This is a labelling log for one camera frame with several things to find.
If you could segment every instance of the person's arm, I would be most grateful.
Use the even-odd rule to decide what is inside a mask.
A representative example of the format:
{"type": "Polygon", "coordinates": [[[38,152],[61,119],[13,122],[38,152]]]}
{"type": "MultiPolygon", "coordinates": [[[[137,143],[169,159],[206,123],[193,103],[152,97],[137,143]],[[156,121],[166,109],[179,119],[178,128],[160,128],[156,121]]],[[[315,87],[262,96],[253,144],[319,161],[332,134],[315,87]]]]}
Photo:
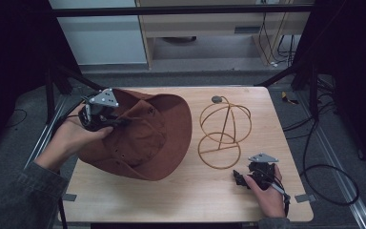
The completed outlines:
{"type": "MultiPolygon", "coordinates": [[[[82,106],[70,115],[76,115],[82,106]]],[[[68,181],[56,174],[62,164],[91,141],[101,139],[112,127],[89,132],[77,116],[58,128],[43,153],[14,180],[0,201],[0,228],[47,228],[68,181]]]]}
{"type": "MultiPolygon", "coordinates": [[[[278,166],[274,167],[275,176],[281,180],[282,176],[278,166]]],[[[290,228],[290,221],[284,212],[283,196],[275,188],[270,186],[267,190],[262,190],[256,182],[249,176],[243,176],[246,183],[253,190],[261,211],[266,218],[258,222],[259,229],[284,229],[290,228]]]]}

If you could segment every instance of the copper wire frame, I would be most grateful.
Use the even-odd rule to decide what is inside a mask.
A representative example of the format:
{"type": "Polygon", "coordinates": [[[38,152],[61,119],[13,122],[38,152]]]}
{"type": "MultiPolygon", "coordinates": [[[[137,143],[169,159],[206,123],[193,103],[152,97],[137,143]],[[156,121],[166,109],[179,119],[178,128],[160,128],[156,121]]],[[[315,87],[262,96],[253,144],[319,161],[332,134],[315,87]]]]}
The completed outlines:
{"type": "Polygon", "coordinates": [[[226,102],[220,102],[220,103],[218,103],[219,105],[220,104],[226,104],[226,106],[223,106],[223,107],[221,107],[221,108],[219,108],[219,109],[216,109],[215,111],[213,111],[213,112],[211,112],[210,114],[208,114],[204,119],[202,119],[202,117],[203,117],[203,114],[205,113],[205,111],[207,111],[209,108],[211,108],[212,106],[215,106],[215,105],[218,105],[218,104],[211,104],[211,105],[209,105],[209,106],[207,106],[204,110],[203,110],[203,112],[201,113],[201,115],[200,115],[200,127],[201,127],[201,130],[203,131],[203,133],[205,134],[205,136],[203,136],[202,138],[201,138],[201,140],[200,140],[200,142],[198,143],[198,155],[200,156],[200,158],[201,158],[201,160],[205,163],[205,164],[207,164],[208,166],[210,166],[210,167],[212,167],[212,168],[215,168],[215,169],[228,169],[228,168],[231,168],[231,167],[233,167],[236,163],[237,163],[237,161],[240,159],[240,156],[241,156],[241,149],[240,149],[240,145],[239,145],[239,142],[240,141],[242,141],[242,140],[244,140],[246,137],[248,137],[249,136],[249,134],[251,133],[251,130],[252,130],[252,119],[251,119],[251,111],[249,111],[249,109],[248,108],[246,108],[246,107],[244,107],[244,106],[241,106],[241,105],[235,105],[235,104],[233,104],[233,103],[230,103],[229,101],[228,101],[228,99],[226,98],[226,97],[224,97],[224,96],[221,96],[221,98],[224,98],[225,100],[226,100],[226,102]],[[238,108],[238,109],[240,109],[247,117],[248,117],[248,119],[249,119],[249,124],[250,124],[250,128],[249,128],[249,131],[248,131],[248,133],[244,136],[244,137],[242,137],[241,139],[236,139],[236,122],[235,122],[235,119],[234,119],[234,112],[233,112],[233,110],[232,110],[232,108],[233,107],[236,107],[236,108],[238,108]],[[204,123],[206,122],[206,120],[210,117],[210,116],[212,116],[213,114],[215,114],[215,113],[217,113],[217,112],[219,112],[219,111],[221,111],[221,110],[223,110],[223,109],[226,109],[226,108],[228,108],[227,109],[227,114],[225,115],[225,120],[224,120],[224,126],[223,126],[223,128],[222,128],[222,132],[212,132],[212,133],[206,133],[206,131],[204,130],[204,123]],[[234,136],[231,136],[231,135],[229,135],[229,134],[226,134],[225,133],[225,128],[226,128],[226,125],[227,125],[227,120],[228,120],[228,116],[229,116],[229,114],[231,114],[231,116],[232,116],[232,119],[233,119],[233,125],[234,125],[234,136]],[[212,135],[220,135],[220,138],[219,139],[216,139],[216,138],[214,138],[214,137],[212,137],[212,135]],[[222,138],[223,138],[223,136],[228,136],[232,141],[223,141],[222,140],[222,138]],[[209,138],[209,139],[211,139],[211,140],[213,140],[213,141],[215,141],[215,142],[218,142],[219,144],[218,144],[218,148],[217,149],[214,149],[214,150],[207,150],[207,151],[203,151],[203,152],[201,152],[200,151],[200,145],[201,145],[201,143],[203,142],[203,140],[205,139],[205,138],[209,138]],[[228,147],[222,147],[221,148],[221,144],[231,144],[231,145],[233,145],[233,146],[228,146],[228,147]],[[236,158],[236,160],[235,160],[235,162],[233,162],[232,164],[230,164],[230,165],[227,165],[227,166],[215,166],[215,165],[212,165],[210,162],[208,162],[208,161],[206,161],[206,159],[202,156],[202,154],[206,154],[206,153],[212,153],[212,152],[218,152],[218,151],[221,151],[221,150],[225,150],[225,149],[230,149],[230,148],[235,148],[235,147],[237,147],[237,149],[238,149],[238,154],[237,154],[237,158],[236,158]]]}

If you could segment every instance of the sleeve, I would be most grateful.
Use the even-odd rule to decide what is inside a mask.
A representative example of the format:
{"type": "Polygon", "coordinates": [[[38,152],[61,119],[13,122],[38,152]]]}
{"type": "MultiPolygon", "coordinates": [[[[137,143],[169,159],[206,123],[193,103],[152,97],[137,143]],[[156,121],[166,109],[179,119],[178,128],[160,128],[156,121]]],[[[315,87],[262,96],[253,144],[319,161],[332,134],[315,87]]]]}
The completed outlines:
{"type": "Polygon", "coordinates": [[[47,228],[68,181],[34,162],[4,191],[0,228],[47,228]]]}
{"type": "Polygon", "coordinates": [[[287,218],[264,218],[258,222],[259,229],[287,229],[290,228],[290,220],[287,218]]]}

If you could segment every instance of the wooden table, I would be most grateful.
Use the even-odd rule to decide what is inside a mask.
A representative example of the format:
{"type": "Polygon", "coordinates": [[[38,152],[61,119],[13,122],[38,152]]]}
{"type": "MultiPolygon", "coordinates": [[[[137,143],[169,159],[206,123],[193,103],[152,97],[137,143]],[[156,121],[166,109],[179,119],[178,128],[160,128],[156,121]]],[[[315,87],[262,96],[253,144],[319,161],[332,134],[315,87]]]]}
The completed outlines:
{"type": "MultiPolygon", "coordinates": [[[[309,221],[313,212],[309,202],[296,203],[294,196],[304,194],[274,105],[266,88],[209,87],[209,88],[140,88],[132,89],[147,94],[178,94],[189,103],[193,119],[193,138],[189,151],[177,169],[159,181],[118,177],[86,164],[76,163],[68,194],[75,201],[65,201],[69,222],[242,222],[263,218],[252,191],[237,186],[233,169],[241,174],[249,172],[249,156],[261,152],[279,159],[277,163],[282,183],[291,196],[288,218],[309,221]],[[231,103],[246,106],[252,113],[252,131],[240,142],[241,158],[224,170],[206,165],[197,147],[205,135],[199,125],[201,112],[212,104],[214,95],[227,97],[231,103]]],[[[235,114],[237,124],[246,123],[235,114]]],[[[217,119],[208,127],[222,127],[217,119]]],[[[237,126],[238,135],[247,132],[237,126]]],[[[218,155],[218,160],[232,160],[230,154],[218,155]]]]}

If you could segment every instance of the human hand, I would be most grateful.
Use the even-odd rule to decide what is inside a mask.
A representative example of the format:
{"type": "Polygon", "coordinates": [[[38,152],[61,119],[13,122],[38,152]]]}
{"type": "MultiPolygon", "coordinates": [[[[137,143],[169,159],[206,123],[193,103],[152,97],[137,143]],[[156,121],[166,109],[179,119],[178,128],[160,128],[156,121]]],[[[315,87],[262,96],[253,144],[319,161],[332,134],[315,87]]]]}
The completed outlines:
{"type": "MultiPolygon", "coordinates": [[[[278,166],[274,167],[275,176],[281,180],[282,176],[278,166]]],[[[268,218],[285,218],[283,196],[274,187],[270,186],[266,190],[260,189],[253,178],[244,175],[246,183],[254,191],[257,202],[263,214],[268,218]]]]}
{"type": "Polygon", "coordinates": [[[88,143],[102,139],[112,132],[113,127],[105,127],[97,132],[85,130],[78,118],[83,104],[76,107],[64,123],[58,128],[54,137],[43,153],[34,161],[41,167],[58,171],[61,165],[88,143]]]}

